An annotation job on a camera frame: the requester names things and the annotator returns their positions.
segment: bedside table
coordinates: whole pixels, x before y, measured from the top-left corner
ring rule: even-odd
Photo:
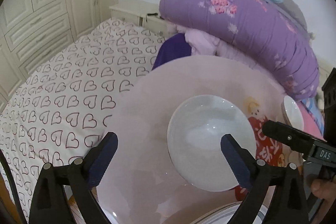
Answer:
[[[110,6],[110,10],[112,17],[125,22],[132,22],[136,26],[144,27],[160,37],[169,38],[174,35],[174,33],[168,32],[168,23],[160,18],[157,4],[141,0],[123,0],[116,5]]]

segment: purple blanket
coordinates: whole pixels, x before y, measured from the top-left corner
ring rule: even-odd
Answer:
[[[161,0],[161,16],[232,43],[295,100],[316,95],[318,63],[306,35],[263,0]]]
[[[184,33],[177,33],[162,44],[152,70],[169,61],[190,55],[191,47],[185,41]]]

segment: bed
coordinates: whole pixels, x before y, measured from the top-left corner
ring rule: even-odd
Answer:
[[[163,42],[142,27],[109,19],[39,66],[16,91],[0,115],[0,149],[26,217],[41,167],[70,164],[100,141]],[[1,174],[9,189],[2,168]]]

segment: metal screw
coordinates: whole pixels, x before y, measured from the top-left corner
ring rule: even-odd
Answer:
[[[260,166],[264,166],[266,164],[266,162],[262,159],[258,159],[257,164],[260,165]]]
[[[48,170],[51,167],[50,163],[43,165],[43,169]]]
[[[294,164],[292,162],[289,164],[289,167],[292,168],[293,170],[295,170],[297,168],[296,164]]]
[[[74,161],[75,165],[80,165],[83,162],[82,158],[76,158]]]

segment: human hand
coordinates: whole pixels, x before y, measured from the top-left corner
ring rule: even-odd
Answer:
[[[320,199],[324,199],[319,211],[311,224],[319,224],[336,199],[336,178],[333,182],[316,179],[311,184],[311,192]]]

